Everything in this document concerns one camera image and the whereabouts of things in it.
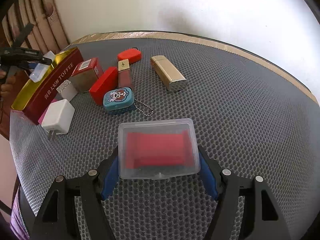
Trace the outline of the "person's hand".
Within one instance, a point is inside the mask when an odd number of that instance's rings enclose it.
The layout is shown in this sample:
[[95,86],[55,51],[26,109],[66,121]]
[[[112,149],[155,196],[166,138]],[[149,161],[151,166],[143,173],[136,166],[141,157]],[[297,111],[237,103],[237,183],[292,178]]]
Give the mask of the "person's hand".
[[6,98],[12,93],[15,82],[16,77],[14,75],[6,78],[5,83],[1,85],[1,97]]

